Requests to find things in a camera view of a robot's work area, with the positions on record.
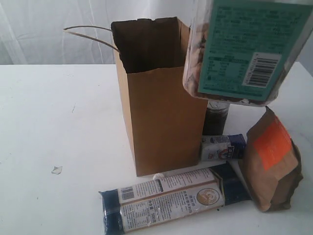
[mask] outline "white curtain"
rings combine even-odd
[[[63,28],[179,17],[190,25],[194,0],[0,0],[0,64],[112,64],[112,49]],[[112,42],[108,31],[76,32]]]

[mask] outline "teal label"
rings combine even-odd
[[[215,0],[198,92],[264,101],[312,6]]]

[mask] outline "orange label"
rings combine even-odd
[[[262,159],[264,169],[268,170],[291,150],[291,140],[283,124],[275,117],[253,146]]]

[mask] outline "brown paper bag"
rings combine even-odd
[[[291,196],[303,179],[300,153],[278,117],[268,107],[247,133],[240,168],[261,211],[291,207]]]
[[[192,98],[181,82],[189,28],[177,18],[111,28],[137,176],[196,165],[207,101]]]

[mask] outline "tabletop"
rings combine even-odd
[[[262,213],[245,201],[133,234],[312,234],[312,88],[313,78],[295,63],[269,105],[301,152],[304,179],[290,210]],[[224,133],[245,135],[264,112],[231,105]],[[55,166],[60,174],[51,173]],[[151,178],[136,177],[115,65],[0,66],[1,234],[103,234],[98,191]]]

